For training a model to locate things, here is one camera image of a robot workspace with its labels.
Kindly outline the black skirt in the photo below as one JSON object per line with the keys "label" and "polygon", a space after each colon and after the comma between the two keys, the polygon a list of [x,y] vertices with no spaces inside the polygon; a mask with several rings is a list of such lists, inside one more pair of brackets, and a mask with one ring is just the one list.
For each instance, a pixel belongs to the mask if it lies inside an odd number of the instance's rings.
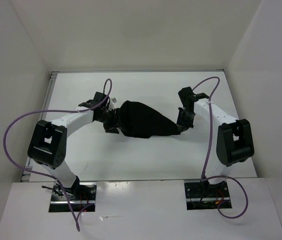
{"label": "black skirt", "polygon": [[148,139],[180,134],[175,122],[141,102],[125,101],[116,109],[116,117],[119,129],[127,137]]}

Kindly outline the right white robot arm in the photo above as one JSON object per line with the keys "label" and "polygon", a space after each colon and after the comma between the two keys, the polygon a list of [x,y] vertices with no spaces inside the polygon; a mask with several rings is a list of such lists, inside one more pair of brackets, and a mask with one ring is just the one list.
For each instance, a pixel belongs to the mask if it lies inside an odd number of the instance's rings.
{"label": "right white robot arm", "polygon": [[195,94],[191,87],[182,88],[178,96],[182,103],[176,123],[180,132],[193,128],[195,116],[209,123],[208,163],[203,165],[203,178],[207,180],[200,184],[200,191],[210,197],[234,164],[254,155],[250,123],[226,113],[207,94]]}

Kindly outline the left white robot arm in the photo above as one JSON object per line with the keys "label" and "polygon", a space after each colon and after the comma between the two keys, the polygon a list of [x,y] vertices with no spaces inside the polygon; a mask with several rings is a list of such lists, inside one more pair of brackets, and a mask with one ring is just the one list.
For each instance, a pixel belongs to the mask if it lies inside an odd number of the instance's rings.
{"label": "left white robot arm", "polygon": [[43,166],[58,185],[63,185],[62,193],[74,200],[86,193],[85,187],[67,165],[67,138],[94,121],[106,123],[114,110],[114,98],[96,92],[94,98],[79,104],[70,113],[52,121],[37,122],[28,148],[28,156]]}

